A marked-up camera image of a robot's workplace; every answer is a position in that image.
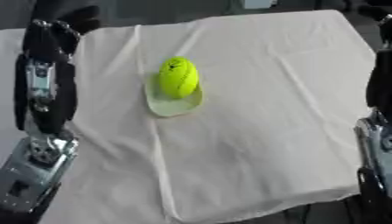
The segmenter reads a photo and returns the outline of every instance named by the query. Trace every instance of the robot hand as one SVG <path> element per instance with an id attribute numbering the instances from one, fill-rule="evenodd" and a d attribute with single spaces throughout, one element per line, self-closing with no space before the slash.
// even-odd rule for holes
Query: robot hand
<path id="1" fill-rule="evenodd" d="M 94 19 L 97 14 L 98 7 L 89 6 L 53 21 L 31 21 L 16 65 L 14 109 L 18 129 L 26 130 L 28 109 L 39 130 L 46 134 L 59 134 L 64 123 L 72 120 L 77 97 L 74 66 L 69 60 L 81 36 L 99 27 Z M 56 95 L 51 85 L 53 69 Z"/>
<path id="2" fill-rule="evenodd" d="M 38 223 L 76 157 L 65 128 L 77 107 L 70 59 L 82 35 L 99 27 L 96 6 L 58 19 L 33 18 L 17 58 L 16 125 L 27 133 L 0 169 L 0 223 Z"/>
<path id="3" fill-rule="evenodd" d="M 359 13 L 379 23 L 384 44 L 367 84 L 367 105 L 373 112 L 355 127 L 362 155 L 360 194 L 366 223 L 392 223 L 392 15 L 372 6 L 360 7 Z"/>

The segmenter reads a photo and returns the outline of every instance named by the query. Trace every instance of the table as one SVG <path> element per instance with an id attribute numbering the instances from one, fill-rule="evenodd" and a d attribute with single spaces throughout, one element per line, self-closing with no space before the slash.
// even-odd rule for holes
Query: table
<path id="1" fill-rule="evenodd" d="M 13 127 L 22 30 L 0 31 L 0 163 Z M 197 66 L 203 105 L 158 118 L 144 80 L 174 55 Z M 46 223 L 214 223 L 358 193 L 352 127 L 374 53 L 337 11 L 102 28 L 75 55 L 80 155 Z"/>

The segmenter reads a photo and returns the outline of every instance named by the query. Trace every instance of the gray floor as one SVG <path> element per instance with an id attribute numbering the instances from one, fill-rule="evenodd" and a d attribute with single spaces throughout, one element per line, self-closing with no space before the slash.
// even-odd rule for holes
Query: gray floor
<path id="1" fill-rule="evenodd" d="M 198 18 L 222 16 L 227 14 L 250 14 L 281 11 L 312 10 L 313 0 L 278 0 L 279 4 L 271 10 L 244 10 L 237 0 L 63 0 L 60 11 L 70 11 L 83 5 L 101 6 L 101 20 L 105 26 L 155 25 L 190 21 Z M 325 9 L 342 9 L 340 0 L 324 0 Z M 34 0 L 0 0 L 0 29 L 24 27 L 29 19 Z M 360 17 L 355 12 L 346 13 L 347 19 L 373 49 L 381 46 L 378 30 L 374 22 Z M 358 212 L 350 202 L 356 220 Z M 293 208 L 285 213 L 274 214 L 260 219 L 247 220 L 248 224 L 294 224 L 301 222 L 303 207 Z M 347 210 L 342 201 L 320 203 L 312 206 L 308 224 L 346 224 L 350 223 Z"/>

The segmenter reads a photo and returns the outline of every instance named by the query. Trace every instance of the yellow tennis ball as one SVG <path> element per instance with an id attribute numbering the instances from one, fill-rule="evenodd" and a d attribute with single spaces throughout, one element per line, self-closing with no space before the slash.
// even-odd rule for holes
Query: yellow tennis ball
<path id="1" fill-rule="evenodd" d="M 168 59 L 159 70 L 159 85 L 172 98 L 184 98 L 196 89 L 199 73 L 196 66 L 184 57 Z"/>

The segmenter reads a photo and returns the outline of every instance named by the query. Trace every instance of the paper plate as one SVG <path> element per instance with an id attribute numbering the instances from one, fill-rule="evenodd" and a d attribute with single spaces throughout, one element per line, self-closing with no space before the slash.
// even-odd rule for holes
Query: paper plate
<path id="1" fill-rule="evenodd" d="M 162 93 L 158 84 L 158 75 L 148 77 L 144 83 L 144 92 L 150 110 L 158 116 L 179 116 L 197 108 L 203 98 L 200 85 L 183 99 L 173 99 Z"/>

